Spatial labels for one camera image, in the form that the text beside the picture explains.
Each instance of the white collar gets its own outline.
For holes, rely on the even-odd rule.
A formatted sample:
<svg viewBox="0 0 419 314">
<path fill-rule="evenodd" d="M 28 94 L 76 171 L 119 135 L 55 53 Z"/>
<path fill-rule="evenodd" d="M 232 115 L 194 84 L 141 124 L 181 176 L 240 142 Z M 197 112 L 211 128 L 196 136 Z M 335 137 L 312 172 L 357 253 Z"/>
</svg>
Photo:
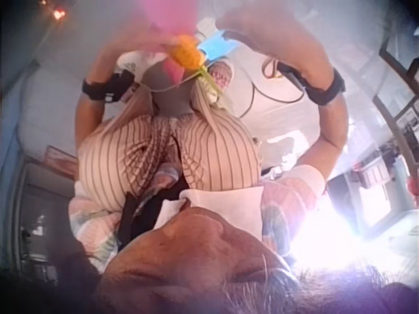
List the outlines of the white collar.
<svg viewBox="0 0 419 314">
<path fill-rule="evenodd" d="M 247 231 L 258 240 L 261 240 L 262 193 L 263 186 L 222 192 L 184 190 L 180 194 L 178 201 L 163 201 L 162 210 L 154 229 L 160 228 L 178 214 L 185 200 L 189 199 L 191 206 L 203 207 L 218 213 L 234 227 Z"/>
</svg>

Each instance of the yellow object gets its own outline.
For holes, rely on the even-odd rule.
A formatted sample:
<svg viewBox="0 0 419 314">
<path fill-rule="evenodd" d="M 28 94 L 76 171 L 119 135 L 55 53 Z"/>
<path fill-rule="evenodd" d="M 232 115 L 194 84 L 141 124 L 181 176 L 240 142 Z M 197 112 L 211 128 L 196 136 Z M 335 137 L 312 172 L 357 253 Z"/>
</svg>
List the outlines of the yellow object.
<svg viewBox="0 0 419 314">
<path fill-rule="evenodd" d="M 205 55 L 196 47 L 196 39 L 189 35 L 177 37 L 179 44 L 169 49 L 169 55 L 182 67 L 199 70 L 205 62 Z"/>
</svg>

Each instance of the ceiling light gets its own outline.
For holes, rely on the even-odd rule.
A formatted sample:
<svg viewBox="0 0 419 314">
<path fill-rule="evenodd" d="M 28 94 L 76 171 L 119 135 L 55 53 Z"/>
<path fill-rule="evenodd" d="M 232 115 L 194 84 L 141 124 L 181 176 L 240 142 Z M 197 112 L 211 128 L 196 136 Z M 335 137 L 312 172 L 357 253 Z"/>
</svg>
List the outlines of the ceiling light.
<svg viewBox="0 0 419 314">
<path fill-rule="evenodd" d="M 55 17 L 56 20 L 59 20 L 60 18 L 62 18 L 63 16 L 65 16 L 65 12 L 64 11 L 55 10 L 53 14 L 54 14 L 54 17 Z"/>
</svg>

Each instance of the closed eye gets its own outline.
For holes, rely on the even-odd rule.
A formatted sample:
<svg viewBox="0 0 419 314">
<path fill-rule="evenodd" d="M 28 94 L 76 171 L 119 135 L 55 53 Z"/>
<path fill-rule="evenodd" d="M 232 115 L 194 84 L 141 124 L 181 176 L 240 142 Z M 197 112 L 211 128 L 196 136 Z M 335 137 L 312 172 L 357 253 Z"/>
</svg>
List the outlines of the closed eye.
<svg viewBox="0 0 419 314">
<path fill-rule="evenodd" d="M 169 283 L 169 281 L 165 277 L 159 274 L 146 273 L 143 271 L 137 271 L 137 270 L 125 271 L 124 275 L 127 275 L 131 277 L 132 279 L 137 279 L 143 283 L 149 283 L 149 284 L 154 284 L 154 285 L 167 285 Z"/>
</svg>

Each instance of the hand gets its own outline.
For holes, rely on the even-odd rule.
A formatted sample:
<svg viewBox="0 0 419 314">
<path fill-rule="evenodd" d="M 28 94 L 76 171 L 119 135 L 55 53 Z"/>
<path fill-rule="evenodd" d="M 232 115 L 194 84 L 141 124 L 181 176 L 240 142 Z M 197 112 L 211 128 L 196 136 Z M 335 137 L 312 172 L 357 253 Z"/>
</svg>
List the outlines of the hand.
<svg viewBox="0 0 419 314">
<path fill-rule="evenodd" d="M 135 50 L 165 52 L 167 46 L 176 44 L 175 36 L 155 29 L 144 16 L 136 16 L 105 47 L 105 50 L 118 55 Z"/>
<path fill-rule="evenodd" d="M 281 0 L 259 0 L 216 21 L 225 36 L 297 69 L 309 83 L 327 89 L 333 68 L 321 43 L 294 19 Z"/>
</svg>

